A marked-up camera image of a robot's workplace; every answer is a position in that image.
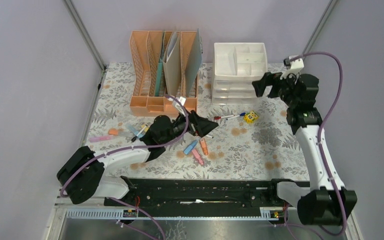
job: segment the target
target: gray wall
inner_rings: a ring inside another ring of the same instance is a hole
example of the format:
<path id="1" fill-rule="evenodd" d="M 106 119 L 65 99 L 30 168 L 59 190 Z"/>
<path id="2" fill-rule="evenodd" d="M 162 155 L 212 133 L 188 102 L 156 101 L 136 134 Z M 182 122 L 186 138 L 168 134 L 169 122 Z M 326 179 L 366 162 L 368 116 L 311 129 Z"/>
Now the gray wall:
<path id="1" fill-rule="evenodd" d="M 358 196 L 355 214 L 365 240 L 384 239 L 384 1 L 340 1 L 315 51 L 343 64 L 343 89 L 326 124 L 329 151 L 342 180 Z M 305 71 L 320 78 L 324 116 L 338 88 L 338 68 L 310 56 Z"/>
<path id="2" fill-rule="evenodd" d="M 214 42 L 263 42 L 268 61 L 304 49 L 329 0 L 73 0 L 106 63 L 131 62 L 133 30 L 199 28 L 203 61 Z"/>
<path id="3" fill-rule="evenodd" d="M 62 0 L 0 1 L 0 240 L 41 239 L 99 74 Z"/>

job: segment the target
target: tabletop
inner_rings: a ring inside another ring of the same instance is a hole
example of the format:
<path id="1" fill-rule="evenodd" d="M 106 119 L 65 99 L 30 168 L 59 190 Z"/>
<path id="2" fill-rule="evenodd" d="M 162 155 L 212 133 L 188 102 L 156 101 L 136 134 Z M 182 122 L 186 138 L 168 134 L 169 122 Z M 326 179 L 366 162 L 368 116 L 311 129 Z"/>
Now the tabletop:
<path id="1" fill-rule="evenodd" d="M 284 70 L 283 64 L 269 64 L 271 72 Z M 208 155 L 204 155 L 200 144 L 196 149 L 202 156 L 201 166 L 183 150 L 196 136 L 189 133 L 183 139 L 166 147 L 157 159 L 132 164 L 109 173 L 110 176 L 131 178 L 165 179 L 241 179 L 270 180 L 273 178 L 308 181 L 308 170 L 303 152 L 287 124 L 287 106 L 280 99 L 261 97 L 255 105 L 213 105 L 211 104 L 211 84 L 213 65 L 203 63 L 199 69 L 197 113 L 201 117 L 213 119 L 254 110 L 258 115 L 253 123 L 246 123 L 241 117 L 219 120 L 219 127 L 205 138 Z M 154 117 L 133 116 L 130 111 L 130 98 L 135 85 L 135 70 L 131 63 L 111 63 L 102 83 L 102 90 L 94 112 L 88 137 L 108 135 L 111 128 L 128 132 L 129 123 L 141 129 L 150 125 Z M 93 151 L 109 151 L 129 146 L 130 139 L 118 136 L 107 141 L 90 143 Z"/>

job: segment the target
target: table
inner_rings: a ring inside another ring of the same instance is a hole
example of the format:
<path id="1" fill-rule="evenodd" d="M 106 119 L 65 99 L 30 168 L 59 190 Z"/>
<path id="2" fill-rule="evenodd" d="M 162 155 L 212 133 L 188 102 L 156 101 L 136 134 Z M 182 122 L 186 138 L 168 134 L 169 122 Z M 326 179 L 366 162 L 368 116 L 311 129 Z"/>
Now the table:
<path id="1" fill-rule="evenodd" d="M 271 72 L 283 71 L 283 64 L 269 64 Z M 132 164 L 110 172 L 110 176 L 164 179 L 241 179 L 270 180 L 286 178 L 308 181 L 304 155 L 286 121 L 287 106 L 280 99 L 262 97 L 256 105 L 212 105 L 211 84 L 213 65 L 203 63 L 199 69 L 197 113 L 209 119 L 254 110 L 259 119 L 248 124 L 242 118 L 219 120 L 219 127 L 206 138 L 209 155 L 198 152 L 204 160 L 199 165 L 191 154 L 183 150 L 196 137 L 187 133 L 183 139 L 166 148 L 159 158 L 146 163 Z M 151 124 L 153 117 L 136 117 L 130 111 L 130 98 L 135 84 L 135 70 L 131 63 L 111 63 L 102 83 L 88 137 L 103 136 L 111 128 L 128 132 L 127 123 L 137 129 Z M 109 151 L 129 145 L 129 138 L 90 143 L 94 151 Z"/>

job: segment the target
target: yellow cube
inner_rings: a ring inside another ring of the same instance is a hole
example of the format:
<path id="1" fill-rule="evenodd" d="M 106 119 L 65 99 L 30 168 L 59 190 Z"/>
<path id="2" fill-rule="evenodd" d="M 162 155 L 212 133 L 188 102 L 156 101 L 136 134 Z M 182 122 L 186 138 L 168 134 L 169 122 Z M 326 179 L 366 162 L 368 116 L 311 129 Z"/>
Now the yellow cube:
<path id="1" fill-rule="evenodd" d="M 245 116 L 243 116 L 243 120 L 245 120 L 245 122 L 247 122 L 248 124 L 252 124 L 258 118 L 259 118 L 259 116 L 253 110 L 251 112 L 245 114 Z"/>

